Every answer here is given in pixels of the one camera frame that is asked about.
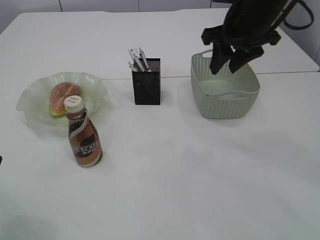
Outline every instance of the table surface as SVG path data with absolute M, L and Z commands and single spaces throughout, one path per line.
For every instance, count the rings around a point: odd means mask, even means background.
M 163 78 L 160 106 L 135 105 L 130 79 L 103 81 L 90 168 L 67 130 L 15 110 L 32 81 L 4 80 L 0 239 L 317 239 L 320 73 L 258 79 L 252 109 L 228 120 L 201 116 L 189 77 Z
M 191 56 L 211 48 L 204 28 L 221 25 L 227 8 L 172 12 L 23 13 L 0 35 L 0 66 L 34 80 L 58 72 L 129 79 L 128 49 L 161 58 L 162 77 L 190 76 Z M 277 46 L 264 46 L 250 63 L 256 74 L 316 72 L 319 66 L 281 29 Z

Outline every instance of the black mesh pen holder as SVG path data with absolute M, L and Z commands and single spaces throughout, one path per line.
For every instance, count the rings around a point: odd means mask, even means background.
M 132 71 L 134 101 L 136 105 L 160 105 L 160 58 L 147 58 L 151 71 Z

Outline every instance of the glass bowl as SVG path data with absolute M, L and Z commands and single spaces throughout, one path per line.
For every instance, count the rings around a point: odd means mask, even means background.
M 49 111 L 49 96 L 52 89 L 63 82 L 71 82 L 81 87 L 81 97 L 88 115 L 99 107 L 100 98 L 108 91 L 101 79 L 85 72 L 59 72 L 36 80 L 21 94 L 16 109 L 23 111 L 27 120 L 47 127 L 68 127 L 65 115 L 53 116 Z

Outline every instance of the bottle cap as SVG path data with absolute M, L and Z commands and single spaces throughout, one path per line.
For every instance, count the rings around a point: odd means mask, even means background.
M 69 96 L 64 100 L 64 107 L 67 113 L 77 113 L 85 107 L 85 103 L 80 96 Z

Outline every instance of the bread roll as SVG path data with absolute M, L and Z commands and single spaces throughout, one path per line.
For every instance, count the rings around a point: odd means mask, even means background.
M 64 101 L 67 97 L 77 95 L 80 96 L 80 86 L 72 82 L 62 82 L 52 89 L 49 97 L 50 113 L 54 116 L 62 116 L 66 114 Z

